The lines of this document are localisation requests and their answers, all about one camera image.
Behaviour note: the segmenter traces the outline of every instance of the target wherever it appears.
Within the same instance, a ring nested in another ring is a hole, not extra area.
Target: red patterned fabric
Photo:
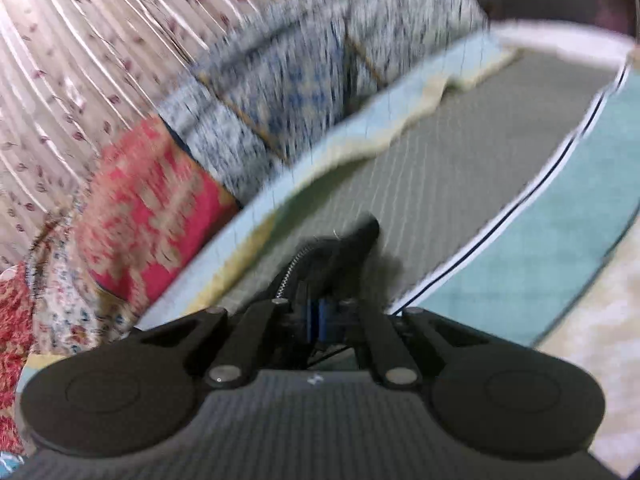
[[[153,303],[238,211],[157,116],[103,152],[92,189],[74,229],[78,253],[91,277],[134,311]]]
[[[33,339],[31,303],[24,263],[16,275],[0,282],[0,449],[22,453],[13,415],[15,387]]]

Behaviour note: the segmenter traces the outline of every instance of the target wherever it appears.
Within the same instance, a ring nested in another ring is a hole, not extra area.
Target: cable
[[[316,366],[318,363],[321,363],[322,361],[326,361],[327,359],[333,357],[334,355],[338,355],[344,352],[345,350],[348,350],[349,348],[351,347],[348,345],[344,345],[342,348],[338,348],[337,350],[333,350],[328,354],[324,354],[322,357],[316,359],[315,361],[311,361],[309,364],[307,364],[306,369],[309,370],[309,368],[311,368],[312,366]]]

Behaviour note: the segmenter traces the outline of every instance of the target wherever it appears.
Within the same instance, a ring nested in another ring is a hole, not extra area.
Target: patterned cloth
[[[157,116],[141,121],[33,246],[33,351],[75,353],[127,333],[237,211]]]
[[[22,451],[14,425],[14,391],[33,339],[33,303],[25,282],[25,265],[0,282],[0,449]]]
[[[475,0],[286,0],[213,47],[159,113],[246,204],[366,98],[484,23]]]

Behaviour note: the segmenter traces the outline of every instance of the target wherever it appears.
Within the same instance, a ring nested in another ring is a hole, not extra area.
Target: floral fabric
[[[16,275],[0,282],[0,449],[22,452],[14,424],[15,387],[27,359],[33,336],[33,303],[25,282],[25,265],[18,265]]]
[[[271,0],[0,0],[0,270],[172,78]]]
[[[237,211],[157,116],[141,121],[104,150],[90,186],[32,247],[33,352],[120,338]]]

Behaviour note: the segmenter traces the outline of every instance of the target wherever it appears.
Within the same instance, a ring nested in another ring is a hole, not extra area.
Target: blue component
[[[0,478],[9,478],[22,464],[24,459],[20,455],[0,451]]]
[[[327,301],[320,300],[318,305],[318,341],[326,341],[326,308]]]

